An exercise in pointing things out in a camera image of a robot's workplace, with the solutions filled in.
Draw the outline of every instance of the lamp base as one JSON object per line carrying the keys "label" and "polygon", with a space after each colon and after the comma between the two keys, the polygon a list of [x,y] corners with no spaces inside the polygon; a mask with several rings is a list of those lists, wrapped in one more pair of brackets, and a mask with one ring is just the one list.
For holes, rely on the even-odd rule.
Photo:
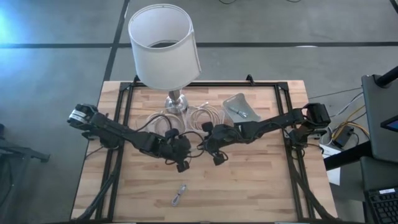
{"label": "lamp base", "polygon": [[185,111],[188,107],[187,98],[181,94],[177,100],[171,99],[171,97],[166,98],[165,107],[167,108],[167,112],[172,114],[179,114],[181,111]]}

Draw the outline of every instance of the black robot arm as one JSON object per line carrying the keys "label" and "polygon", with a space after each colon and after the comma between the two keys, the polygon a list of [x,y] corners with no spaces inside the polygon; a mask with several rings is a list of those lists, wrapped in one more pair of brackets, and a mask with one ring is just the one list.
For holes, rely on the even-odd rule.
{"label": "black robot arm", "polygon": [[98,136],[101,144],[108,149],[115,149],[123,141],[130,142],[141,153],[155,158],[163,158],[177,163],[177,170],[183,172],[189,169],[185,159],[190,153],[190,141],[179,135],[177,129],[166,132],[165,137],[156,133],[148,133],[130,129],[98,112],[93,105],[76,105],[69,116],[70,126],[85,131],[86,138]]}
{"label": "black robot arm", "polygon": [[303,108],[293,109],[286,114],[264,121],[235,123],[234,127],[225,124],[213,127],[211,123],[205,123],[202,128],[208,132],[208,135],[201,146],[213,156],[213,161],[217,166],[228,159],[226,154],[220,151],[221,147],[235,143],[249,144],[261,138],[265,133],[296,124],[301,124],[301,126],[289,133],[290,143],[294,148],[304,147],[309,135],[326,133],[318,129],[327,127],[330,124],[330,117],[325,105],[310,103]]}

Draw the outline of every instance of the small metal object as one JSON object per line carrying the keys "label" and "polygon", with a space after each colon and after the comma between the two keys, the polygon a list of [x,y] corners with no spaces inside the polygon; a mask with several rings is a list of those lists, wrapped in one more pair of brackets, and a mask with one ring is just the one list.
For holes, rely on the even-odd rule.
{"label": "small metal object", "polygon": [[240,115],[242,118],[247,118],[248,114],[245,112],[242,112],[240,110],[237,110],[236,108],[233,108],[232,106],[229,106],[229,109],[231,111],[234,111],[235,113],[237,113],[238,115]]}
{"label": "small metal object", "polygon": [[172,200],[172,206],[176,207],[178,203],[180,202],[181,195],[184,193],[184,191],[187,189],[187,185],[183,184],[180,187],[180,190],[178,190],[177,195],[174,197]]}

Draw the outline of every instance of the table lamp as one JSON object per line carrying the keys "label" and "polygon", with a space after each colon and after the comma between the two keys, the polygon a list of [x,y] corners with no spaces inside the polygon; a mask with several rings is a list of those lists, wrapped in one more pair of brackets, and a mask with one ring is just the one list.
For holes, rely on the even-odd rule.
{"label": "table lamp", "polygon": [[165,107],[179,113],[188,106],[181,89],[201,72],[192,21],[181,8],[154,4],[129,22],[136,72],[151,89],[169,91]]}

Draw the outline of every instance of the wooden tabletop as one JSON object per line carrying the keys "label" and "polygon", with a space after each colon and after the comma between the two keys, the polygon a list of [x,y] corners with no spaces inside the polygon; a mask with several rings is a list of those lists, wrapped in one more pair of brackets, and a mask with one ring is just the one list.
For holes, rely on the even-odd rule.
{"label": "wooden tabletop", "polygon": [[[308,103],[303,81],[287,81],[294,108]],[[120,82],[104,82],[98,109],[113,118]],[[277,116],[275,92],[270,87],[186,87],[183,94],[190,105],[208,101],[221,109],[225,99],[244,93],[246,100],[262,119]],[[129,126],[136,128],[137,118],[164,108],[167,93],[149,88],[135,88]],[[188,136],[198,142],[194,136]],[[99,148],[90,142],[87,153]],[[267,133],[252,144],[234,144],[223,148],[229,160],[215,166],[204,154],[192,159],[190,169],[178,173],[175,165],[163,159],[141,154],[126,143],[115,222],[273,222],[296,221],[284,143],[280,130]],[[106,150],[92,154],[84,163],[72,218],[83,213],[98,193],[103,175]],[[320,203],[336,216],[322,155],[316,147],[306,148],[305,166],[310,188]],[[177,207],[171,206],[179,187],[187,185]],[[300,194],[305,210],[304,196]],[[104,214],[108,211],[105,202]]]}

